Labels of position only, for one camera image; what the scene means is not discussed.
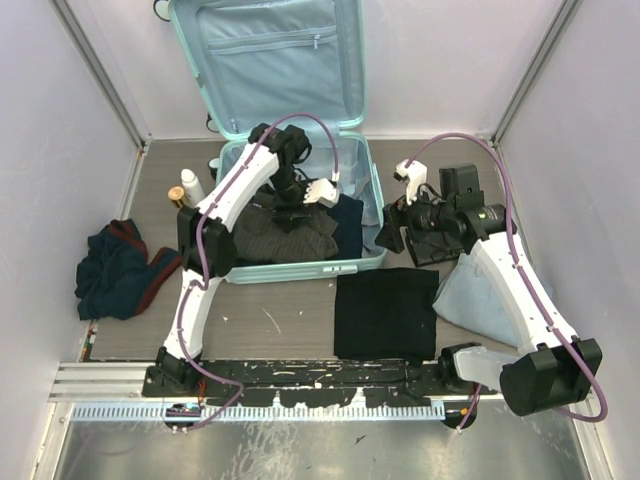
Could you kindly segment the grey pinstriped shirt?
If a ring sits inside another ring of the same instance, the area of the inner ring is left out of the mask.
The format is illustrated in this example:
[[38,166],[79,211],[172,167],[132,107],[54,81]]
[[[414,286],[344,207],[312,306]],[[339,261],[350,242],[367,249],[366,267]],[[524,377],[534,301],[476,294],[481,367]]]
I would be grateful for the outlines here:
[[275,221],[275,191],[263,185],[242,210],[233,237],[238,260],[247,264],[318,262],[338,253],[333,235],[338,222],[312,206],[285,232]]

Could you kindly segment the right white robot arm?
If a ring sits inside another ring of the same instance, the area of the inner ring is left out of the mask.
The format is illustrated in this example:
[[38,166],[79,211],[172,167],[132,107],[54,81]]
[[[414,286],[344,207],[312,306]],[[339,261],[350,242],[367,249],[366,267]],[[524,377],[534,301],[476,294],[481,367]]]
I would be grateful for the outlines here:
[[417,266],[434,263],[435,253],[455,259],[436,295],[436,313],[517,351],[477,342],[446,347],[438,358],[442,388],[459,394],[484,386],[501,393],[518,416],[566,412],[589,393],[601,399],[595,375],[602,350],[578,335],[546,293],[524,253],[511,201],[487,203],[473,164],[441,169],[438,191],[427,172],[416,160],[396,166],[405,192],[384,207],[377,245],[409,251]]

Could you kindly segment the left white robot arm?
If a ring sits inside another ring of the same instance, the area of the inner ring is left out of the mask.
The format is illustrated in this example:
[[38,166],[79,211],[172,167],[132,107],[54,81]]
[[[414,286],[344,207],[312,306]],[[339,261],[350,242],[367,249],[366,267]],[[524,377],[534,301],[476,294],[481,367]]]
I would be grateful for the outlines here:
[[181,292],[170,332],[154,364],[157,381],[176,395],[191,395],[199,387],[204,328],[216,290],[236,263],[232,231],[242,210],[268,181],[285,199],[300,203],[305,188],[297,181],[294,166],[310,152],[303,129],[289,125],[280,130],[260,124],[214,191],[197,206],[179,210]]

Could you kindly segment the black garment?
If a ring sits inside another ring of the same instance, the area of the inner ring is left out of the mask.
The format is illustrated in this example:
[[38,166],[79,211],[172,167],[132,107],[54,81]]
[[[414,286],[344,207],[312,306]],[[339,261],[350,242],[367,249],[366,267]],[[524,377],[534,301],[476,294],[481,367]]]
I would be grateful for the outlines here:
[[341,360],[402,359],[414,365],[433,360],[438,287],[437,271],[415,268],[340,276],[334,355]]

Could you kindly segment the navy blue sweater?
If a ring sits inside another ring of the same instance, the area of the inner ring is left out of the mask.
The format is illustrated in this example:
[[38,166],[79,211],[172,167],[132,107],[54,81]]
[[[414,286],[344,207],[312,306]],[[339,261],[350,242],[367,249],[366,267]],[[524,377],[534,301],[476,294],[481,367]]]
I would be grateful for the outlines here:
[[332,234],[338,252],[330,260],[360,259],[363,250],[363,218],[364,203],[361,200],[341,195],[336,206],[327,214],[337,227]]

